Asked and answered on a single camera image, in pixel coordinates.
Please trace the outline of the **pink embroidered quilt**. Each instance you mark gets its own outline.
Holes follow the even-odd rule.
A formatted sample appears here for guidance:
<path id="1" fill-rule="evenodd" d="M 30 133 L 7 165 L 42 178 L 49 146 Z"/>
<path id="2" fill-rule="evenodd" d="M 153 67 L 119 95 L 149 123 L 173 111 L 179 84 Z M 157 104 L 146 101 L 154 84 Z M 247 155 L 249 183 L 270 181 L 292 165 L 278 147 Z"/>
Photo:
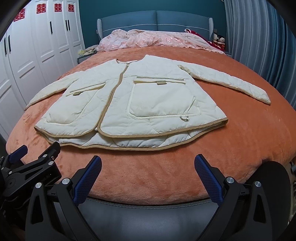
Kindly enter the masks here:
<path id="1" fill-rule="evenodd" d="M 198 33 L 185 29 L 184 32 L 147 31 L 116 29 L 104 37 L 96 47 L 99 52 L 110 52 L 119 49 L 144 48 L 151 46 L 179 47 L 200 49 L 224 54 L 220 47 L 205 40 Z"/>

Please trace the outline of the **orange plush bedspread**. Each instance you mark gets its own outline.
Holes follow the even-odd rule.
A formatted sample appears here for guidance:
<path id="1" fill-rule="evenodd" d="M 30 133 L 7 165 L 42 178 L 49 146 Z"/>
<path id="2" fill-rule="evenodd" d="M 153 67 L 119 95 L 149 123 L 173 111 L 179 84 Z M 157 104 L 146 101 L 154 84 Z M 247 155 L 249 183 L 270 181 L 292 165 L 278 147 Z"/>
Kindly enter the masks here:
<path id="1" fill-rule="evenodd" d="M 110 151 L 62 147 L 56 163 L 71 177 L 97 155 L 102 171 L 91 196 L 129 204 L 171 204 L 205 198 L 207 193 L 194 169 L 197 154 L 226 176 L 245 182 L 265 161 L 288 165 L 295 160 L 295 110 L 266 80 L 236 60 L 199 49 L 154 46 L 119 49 L 93 55 L 72 69 L 86 70 L 112 59 L 140 60 L 155 55 L 201 64 L 236 76 L 264 89 L 270 105 L 235 90 L 199 82 L 227 115 L 227 125 L 193 142 L 156 152 Z"/>

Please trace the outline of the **plush toy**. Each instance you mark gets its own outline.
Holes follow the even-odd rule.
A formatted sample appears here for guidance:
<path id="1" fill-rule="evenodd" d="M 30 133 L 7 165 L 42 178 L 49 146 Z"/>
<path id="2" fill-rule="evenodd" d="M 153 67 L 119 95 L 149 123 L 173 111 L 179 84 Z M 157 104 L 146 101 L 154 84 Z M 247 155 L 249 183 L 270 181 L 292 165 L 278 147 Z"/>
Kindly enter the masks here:
<path id="1" fill-rule="evenodd" d="M 222 35 L 218 35 L 217 33 L 213 33 L 213 42 L 217 45 L 225 45 L 225 38 Z"/>

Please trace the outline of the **white wardrobe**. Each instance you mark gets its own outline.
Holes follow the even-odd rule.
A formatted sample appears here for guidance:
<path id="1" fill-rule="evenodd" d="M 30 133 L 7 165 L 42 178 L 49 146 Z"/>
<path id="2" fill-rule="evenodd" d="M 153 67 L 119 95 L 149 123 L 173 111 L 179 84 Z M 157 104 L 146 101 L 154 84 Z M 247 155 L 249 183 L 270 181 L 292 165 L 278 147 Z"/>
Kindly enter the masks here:
<path id="1" fill-rule="evenodd" d="M 26 105 L 77 65 L 84 49 L 78 1 L 30 1 L 1 39 L 1 136 L 7 140 Z"/>

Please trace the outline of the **yellow items on nightstand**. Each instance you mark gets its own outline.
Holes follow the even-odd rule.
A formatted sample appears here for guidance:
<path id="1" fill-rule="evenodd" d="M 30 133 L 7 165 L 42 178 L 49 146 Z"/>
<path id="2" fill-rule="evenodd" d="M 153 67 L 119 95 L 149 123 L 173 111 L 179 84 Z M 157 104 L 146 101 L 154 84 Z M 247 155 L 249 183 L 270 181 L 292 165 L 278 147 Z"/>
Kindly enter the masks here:
<path id="1" fill-rule="evenodd" d="M 93 45 L 93 46 L 90 46 L 84 50 L 80 50 L 78 52 L 78 56 L 79 57 L 82 57 L 82 56 L 88 56 L 88 55 L 92 55 L 92 54 L 96 54 L 98 51 L 98 45 Z"/>

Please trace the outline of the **grey blue curtain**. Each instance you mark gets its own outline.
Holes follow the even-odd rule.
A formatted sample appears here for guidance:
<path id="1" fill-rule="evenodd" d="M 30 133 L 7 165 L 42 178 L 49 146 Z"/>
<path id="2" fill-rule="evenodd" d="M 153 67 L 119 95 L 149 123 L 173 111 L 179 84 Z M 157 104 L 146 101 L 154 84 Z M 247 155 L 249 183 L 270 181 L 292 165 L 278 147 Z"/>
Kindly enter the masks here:
<path id="1" fill-rule="evenodd" d="M 295 36 L 268 1 L 225 1 L 227 50 L 295 107 Z"/>

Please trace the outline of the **cream quilted jacket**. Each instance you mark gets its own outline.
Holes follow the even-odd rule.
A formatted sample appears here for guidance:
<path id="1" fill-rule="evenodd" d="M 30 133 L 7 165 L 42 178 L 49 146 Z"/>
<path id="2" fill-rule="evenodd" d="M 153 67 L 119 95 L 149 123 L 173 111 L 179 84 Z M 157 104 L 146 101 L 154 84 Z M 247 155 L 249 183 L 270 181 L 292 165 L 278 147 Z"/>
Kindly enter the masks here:
<path id="1" fill-rule="evenodd" d="M 48 142 L 81 149 L 151 151 L 189 143 L 227 124 L 197 80 L 237 90 L 265 104 L 267 93 L 203 65 L 146 55 L 107 61 L 40 90 L 30 105 L 60 93 L 36 123 Z"/>

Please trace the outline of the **dark nightstand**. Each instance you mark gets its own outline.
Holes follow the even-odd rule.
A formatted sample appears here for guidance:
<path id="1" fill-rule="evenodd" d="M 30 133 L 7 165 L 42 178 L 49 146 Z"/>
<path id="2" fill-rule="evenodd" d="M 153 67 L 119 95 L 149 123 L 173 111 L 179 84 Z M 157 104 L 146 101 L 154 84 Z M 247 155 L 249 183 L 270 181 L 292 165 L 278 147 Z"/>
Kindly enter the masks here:
<path id="1" fill-rule="evenodd" d="M 77 64 L 82 63 L 83 61 L 85 61 L 86 59 L 92 57 L 93 55 L 97 54 L 97 52 L 89 54 L 89 55 L 84 55 L 84 56 L 80 56 L 77 58 Z"/>

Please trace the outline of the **blue upholstered headboard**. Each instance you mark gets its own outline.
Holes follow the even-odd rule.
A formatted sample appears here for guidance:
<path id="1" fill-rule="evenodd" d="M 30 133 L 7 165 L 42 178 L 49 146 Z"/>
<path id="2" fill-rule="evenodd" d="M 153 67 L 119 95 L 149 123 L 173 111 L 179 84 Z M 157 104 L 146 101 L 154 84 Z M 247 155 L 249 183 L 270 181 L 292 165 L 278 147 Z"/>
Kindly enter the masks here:
<path id="1" fill-rule="evenodd" d="M 210 17 L 180 11 L 134 11 L 107 16 L 97 20 L 99 40 L 116 29 L 184 32 L 190 29 L 206 40 L 211 40 L 214 21 Z"/>

